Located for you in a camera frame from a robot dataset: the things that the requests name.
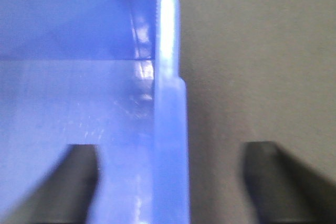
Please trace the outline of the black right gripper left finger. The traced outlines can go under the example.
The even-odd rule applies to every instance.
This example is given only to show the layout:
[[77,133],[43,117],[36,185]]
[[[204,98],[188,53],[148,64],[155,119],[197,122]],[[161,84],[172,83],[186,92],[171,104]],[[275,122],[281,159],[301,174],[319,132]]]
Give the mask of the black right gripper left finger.
[[95,145],[70,145],[61,162],[3,223],[86,223],[99,180]]

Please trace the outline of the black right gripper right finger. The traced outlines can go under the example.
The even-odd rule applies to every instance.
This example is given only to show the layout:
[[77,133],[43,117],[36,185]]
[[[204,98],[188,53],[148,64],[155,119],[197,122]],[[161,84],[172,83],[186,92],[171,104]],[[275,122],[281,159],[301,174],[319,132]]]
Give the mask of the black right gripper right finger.
[[335,223],[335,182],[272,141],[243,145],[243,178],[259,223]]

